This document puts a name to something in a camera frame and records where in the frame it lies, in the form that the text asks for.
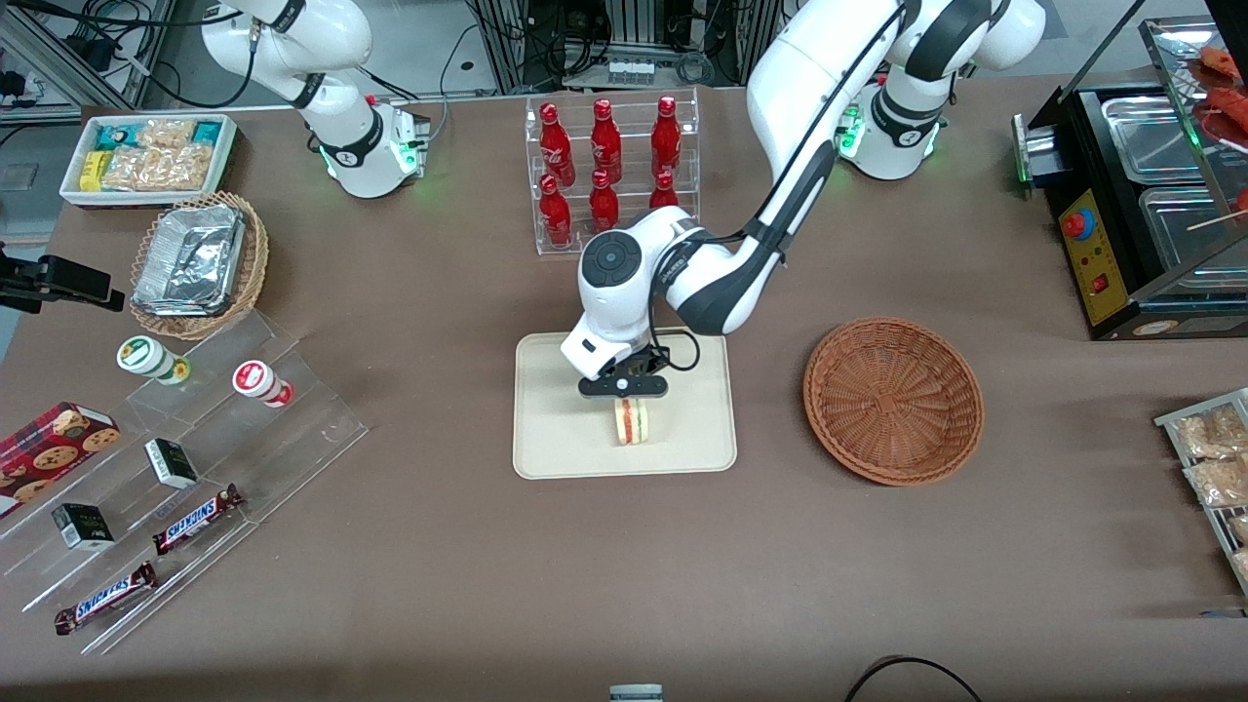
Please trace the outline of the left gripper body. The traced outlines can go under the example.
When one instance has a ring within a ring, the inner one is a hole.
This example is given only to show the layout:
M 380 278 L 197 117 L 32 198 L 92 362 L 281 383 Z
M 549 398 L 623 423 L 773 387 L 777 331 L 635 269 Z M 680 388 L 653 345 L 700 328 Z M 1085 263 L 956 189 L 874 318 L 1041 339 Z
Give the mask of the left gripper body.
M 641 378 L 668 368 L 668 351 L 641 336 L 609 339 L 589 329 L 574 329 L 559 345 L 567 362 L 583 378 Z

